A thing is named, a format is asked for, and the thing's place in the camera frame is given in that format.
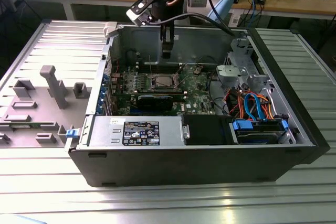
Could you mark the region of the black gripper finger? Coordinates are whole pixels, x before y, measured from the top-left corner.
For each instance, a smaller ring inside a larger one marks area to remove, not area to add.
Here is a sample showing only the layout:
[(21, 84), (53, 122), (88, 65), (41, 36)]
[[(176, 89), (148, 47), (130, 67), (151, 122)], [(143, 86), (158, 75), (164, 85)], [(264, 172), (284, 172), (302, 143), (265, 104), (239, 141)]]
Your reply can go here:
[(174, 45), (174, 25), (166, 24), (169, 29), (168, 43), (162, 43), (162, 58), (169, 59)]
[(167, 28), (167, 25), (165, 24), (160, 25), (160, 39), (163, 44), (168, 43), (168, 36), (169, 36), (169, 29)]

